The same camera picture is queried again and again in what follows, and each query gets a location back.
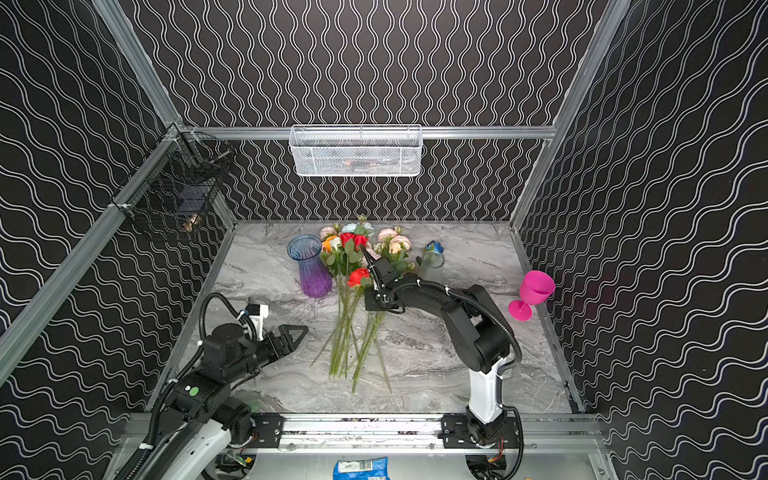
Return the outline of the cream rose flower stem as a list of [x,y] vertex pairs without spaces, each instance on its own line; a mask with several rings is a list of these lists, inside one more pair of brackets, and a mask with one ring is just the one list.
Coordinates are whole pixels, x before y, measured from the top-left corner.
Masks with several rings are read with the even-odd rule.
[[411,252],[412,242],[403,233],[403,228],[400,226],[382,229],[373,246],[374,257],[388,260],[398,272],[415,269],[416,264],[409,257]]

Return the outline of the blue rose flower stem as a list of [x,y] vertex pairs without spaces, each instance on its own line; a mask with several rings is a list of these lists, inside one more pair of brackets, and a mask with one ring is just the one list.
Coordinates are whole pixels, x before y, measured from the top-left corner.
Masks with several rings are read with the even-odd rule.
[[444,254],[444,247],[442,246],[442,244],[439,241],[433,240],[433,241],[430,241],[426,245],[424,251],[425,252],[432,252],[432,253],[439,254],[439,255],[443,255]]

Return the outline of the pink peony flower stem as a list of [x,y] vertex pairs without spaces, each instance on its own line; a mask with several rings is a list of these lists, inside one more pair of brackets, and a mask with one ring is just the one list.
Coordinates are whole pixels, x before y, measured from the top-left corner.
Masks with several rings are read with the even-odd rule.
[[356,394],[361,377],[365,371],[367,360],[371,354],[374,343],[378,338],[380,327],[383,323],[386,312],[367,312],[365,331],[362,336],[357,363],[353,374],[352,393]]

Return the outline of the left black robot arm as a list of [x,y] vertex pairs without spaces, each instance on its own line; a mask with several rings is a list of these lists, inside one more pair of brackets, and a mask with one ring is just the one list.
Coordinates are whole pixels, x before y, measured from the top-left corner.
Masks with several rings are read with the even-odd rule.
[[233,394],[296,351],[309,332],[305,325],[291,324],[265,331],[267,315],[264,304],[236,309],[218,292],[203,298],[197,349],[157,396],[147,433],[117,478],[215,479],[219,468],[247,472],[250,460],[225,461],[225,451],[279,438],[280,427],[262,432],[251,406]]

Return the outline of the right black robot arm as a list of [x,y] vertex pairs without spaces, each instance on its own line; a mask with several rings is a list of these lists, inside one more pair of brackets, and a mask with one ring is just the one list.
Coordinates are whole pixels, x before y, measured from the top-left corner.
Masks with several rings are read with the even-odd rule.
[[384,257],[363,252],[373,285],[365,290],[369,312],[402,314],[421,310],[441,319],[458,358],[470,372],[470,398],[458,438],[481,448],[498,447],[507,413],[502,401],[503,373],[522,360],[513,329],[488,292],[479,285],[454,288],[401,273]]

